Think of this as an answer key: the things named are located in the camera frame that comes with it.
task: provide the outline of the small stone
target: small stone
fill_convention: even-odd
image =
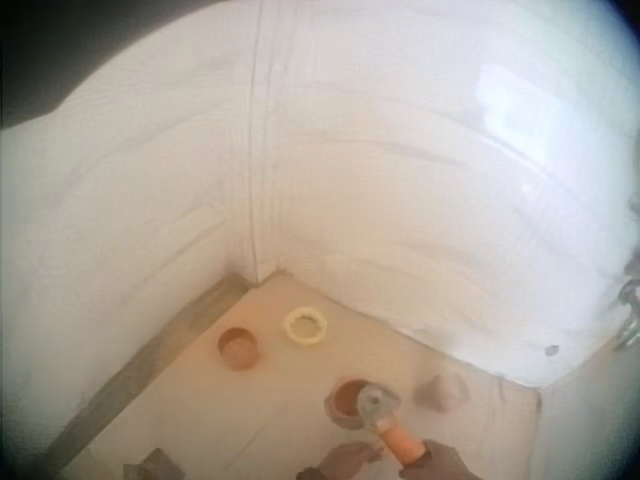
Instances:
[[[557,355],[559,352],[560,352],[559,345],[549,345],[547,348],[544,349],[544,354],[547,357],[552,357],[554,355]]]
[[[140,464],[140,467],[153,480],[182,480],[184,478],[184,472],[160,448],[151,452]]]
[[[437,375],[431,381],[416,388],[414,401],[417,406],[449,413],[469,401],[471,395],[459,373]]]

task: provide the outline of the hand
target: hand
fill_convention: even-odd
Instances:
[[[350,480],[365,463],[375,462],[381,457],[381,449],[368,443],[345,443],[331,450],[320,463],[318,470],[327,480]]]
[[[481,480],[469,471],[455,448],[433,440],[424,444],[427,453],[400,471],[405,480]]]

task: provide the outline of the beige floor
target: beige floor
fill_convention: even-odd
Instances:
[[[302,348],[280,328],[300,306],[329,321],[324,342]],[[263,359],[251,371],[227,370],[216,352],[220,333],[245,326]],[[416,385],[441,372],[460,372],[471,401],[443,415],[412,405]],[[279,275],[250,291],[194,342],[62,472],[69,480],[122,478],[160,447],[186,480],[287,479],[316,465],[333,446],[371,439],[329,421],[323,400],[343,376],[381,381],[404,399],[400,416],[417,435],[457,447],[476,474],[489,480],[528,478],[536,430],[534,391],[456,362],[380,322],[347,310],[292,278]],[[391,458],[358,479],[397,477]]]

